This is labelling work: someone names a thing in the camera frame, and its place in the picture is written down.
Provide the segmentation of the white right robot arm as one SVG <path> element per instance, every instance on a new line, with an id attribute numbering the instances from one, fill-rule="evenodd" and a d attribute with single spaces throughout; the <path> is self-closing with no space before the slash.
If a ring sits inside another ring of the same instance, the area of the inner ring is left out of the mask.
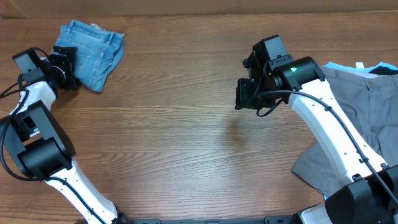
<path id="1" fill-rule="evenodd" d="M 397 167 L 364 141 L 347 118 L 325 74 L 311 57 L 243 60 L 236 110 L 273 111 L 288 104 L 306 123 L 335 171 L 340 189 L 292 215 L 291 223 L 397 223 Z"/>

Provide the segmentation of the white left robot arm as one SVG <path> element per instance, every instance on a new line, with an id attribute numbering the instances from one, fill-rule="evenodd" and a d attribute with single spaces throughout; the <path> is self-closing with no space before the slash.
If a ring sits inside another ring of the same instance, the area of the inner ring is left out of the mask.
<path id="1" fill-rule="evenodd" d="M 58 190 L 85 218 L 86 223 L 130 223 L 126 214 L 90 182 L 80 169 L 75 147 L 50 109 L 58 90 L 75 90 L 75 47 L 54 46 L 39 57 L 38 47 L 13 56 L 21 70 L 17 82 L 1 98 L 19 93 L 20 100 L 1 119 L 1 152 L 8 152 L 20 174 L 1 159 L 6 172 L 26 182 L 45 182 Z"/>

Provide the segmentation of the light blue denim jeans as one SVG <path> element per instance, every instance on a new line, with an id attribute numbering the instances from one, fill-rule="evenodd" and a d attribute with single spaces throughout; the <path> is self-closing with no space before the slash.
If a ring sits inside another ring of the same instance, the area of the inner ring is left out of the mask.
<path id="1" fill-rule="evenodd" d="M 75 77 L 89 90 L 101 93 L 123 57 L 124 34 L 72 20 L 61 26 L 55 45 L 77 48 Z"/>

